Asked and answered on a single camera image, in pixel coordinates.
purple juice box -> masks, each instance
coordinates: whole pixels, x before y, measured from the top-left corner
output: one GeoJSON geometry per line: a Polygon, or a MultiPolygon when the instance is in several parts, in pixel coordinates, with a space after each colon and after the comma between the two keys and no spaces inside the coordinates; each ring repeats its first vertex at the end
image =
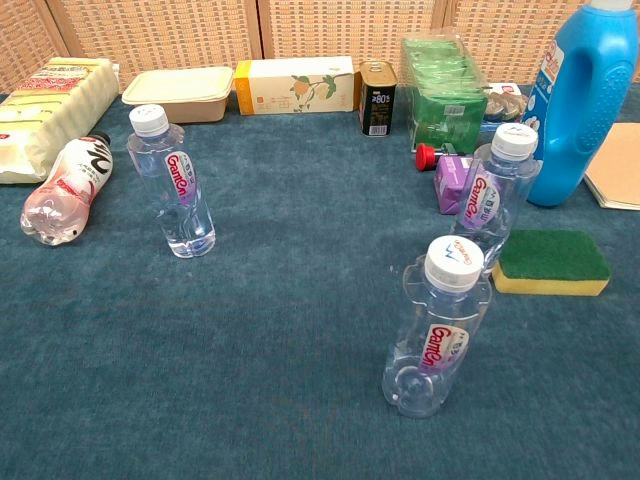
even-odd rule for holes
{"type": "Polygon", "coordinates": [[[438,195],[440,213],[455,215],[459,210],[460,194],[469,173],[472,157],[444,155],[438,160],[433,183],[438,195]]]}

blue detergent jug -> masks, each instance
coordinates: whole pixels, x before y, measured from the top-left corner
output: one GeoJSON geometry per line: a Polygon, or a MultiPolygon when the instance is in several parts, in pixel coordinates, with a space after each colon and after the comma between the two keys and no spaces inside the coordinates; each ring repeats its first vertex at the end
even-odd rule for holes
{"type": "Polygon", "coordinates": [[[591,0],[545,54],[522,119],[538,131],[534,158],[544,162],[529,194],[536,205],[569,198],[618,116],[638,55],[631,3],[591,0]]]}

green sponge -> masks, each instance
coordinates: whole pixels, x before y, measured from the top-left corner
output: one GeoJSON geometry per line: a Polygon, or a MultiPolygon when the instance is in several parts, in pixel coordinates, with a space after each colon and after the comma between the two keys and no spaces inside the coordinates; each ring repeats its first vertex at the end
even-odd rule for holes
{"type": "Polygon", "coordinates": [[[611,272],[584,232],[514,230],[492,275],[502,293],[597,296],[611,272]]]}

woven rattan panel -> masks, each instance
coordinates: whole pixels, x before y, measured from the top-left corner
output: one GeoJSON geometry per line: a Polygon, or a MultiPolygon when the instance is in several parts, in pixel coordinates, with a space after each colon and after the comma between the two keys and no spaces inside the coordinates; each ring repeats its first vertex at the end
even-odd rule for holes
{"type": "Polygon", "coordinates": [[[0,93],[12,92],[20,82],[59,55],[35,6],[39,0],[2,0],[0,8],[0,93]]]}
{"type": "Polygon", "coordinates": [[[436,0],[260,0],[265,57],[351,55],[400,64],[402,34],[429,29],[436,0]]]}
{"type": "Polygon", "coordinates": [[[145,70],[261,57],[254,0],[47,1],[71,53],[118,62],[122,88],[145,70]]]}
{"type": "MultiPolygon", "coordinates": [[[[459,0],[453,26],[490,81],[528,84],[535,80],[546,46],[585,2],[459,0]]],[[[634,4],[637,9],[640,0],[634,4]]]]}

black metal can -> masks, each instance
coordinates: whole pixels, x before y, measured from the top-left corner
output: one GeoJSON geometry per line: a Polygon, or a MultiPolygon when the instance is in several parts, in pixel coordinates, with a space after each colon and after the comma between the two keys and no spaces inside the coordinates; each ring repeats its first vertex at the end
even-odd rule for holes
{"type": "Polygon", "coordinates": [[[393,100],[398,79],[388,62],[367,61],[360,64],[362,93],[360,96],[360,125],[362,133],[370,137],[384,137],[391,133],[393,100]]]}

